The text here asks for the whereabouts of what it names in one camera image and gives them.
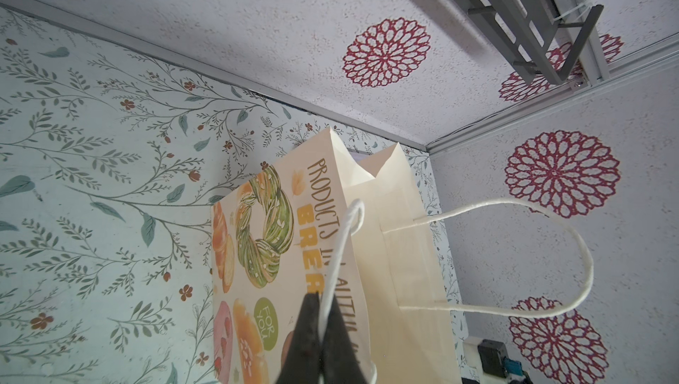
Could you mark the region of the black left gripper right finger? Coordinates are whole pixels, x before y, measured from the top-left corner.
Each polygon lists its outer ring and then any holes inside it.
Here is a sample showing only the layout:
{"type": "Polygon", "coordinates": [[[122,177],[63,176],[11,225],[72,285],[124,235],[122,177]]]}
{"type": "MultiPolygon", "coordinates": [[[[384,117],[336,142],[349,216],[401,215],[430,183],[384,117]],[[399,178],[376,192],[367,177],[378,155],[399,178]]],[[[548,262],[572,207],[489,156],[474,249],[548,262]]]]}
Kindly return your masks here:
{"type": "Polygon", "coordinates": [[[321,377],[329,384],[367,383],[336,297],[332,300],[322,343],[321,377]]]}

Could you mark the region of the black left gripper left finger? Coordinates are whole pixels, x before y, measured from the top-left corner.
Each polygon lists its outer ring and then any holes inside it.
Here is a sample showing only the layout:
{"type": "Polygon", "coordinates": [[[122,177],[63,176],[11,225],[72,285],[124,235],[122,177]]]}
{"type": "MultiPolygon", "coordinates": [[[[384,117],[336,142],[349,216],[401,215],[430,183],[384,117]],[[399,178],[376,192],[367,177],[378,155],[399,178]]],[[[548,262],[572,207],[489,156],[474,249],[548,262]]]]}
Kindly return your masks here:
{"type": "Polygon", "coordinates": [[[319,306],[318,293],[304,296],[288,353],[277,379],[278,384],[319,382],[321,375],[319,306]]]}

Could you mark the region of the cream paper bread bag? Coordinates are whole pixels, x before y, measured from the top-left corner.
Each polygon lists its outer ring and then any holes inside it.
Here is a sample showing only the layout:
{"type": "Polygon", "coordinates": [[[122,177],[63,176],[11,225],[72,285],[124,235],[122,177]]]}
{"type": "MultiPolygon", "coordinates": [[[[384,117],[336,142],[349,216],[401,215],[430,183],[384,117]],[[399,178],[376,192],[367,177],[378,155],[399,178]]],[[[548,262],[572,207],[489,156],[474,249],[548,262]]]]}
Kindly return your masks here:
{"type": "Polygon", "coordinates": [[[347,332],[343,382],[458,383],[430,226],[399,145],[357,161],[325,129],[217,201],[212,219],[214,374],[272,383],[309,329],[347,332]]]}

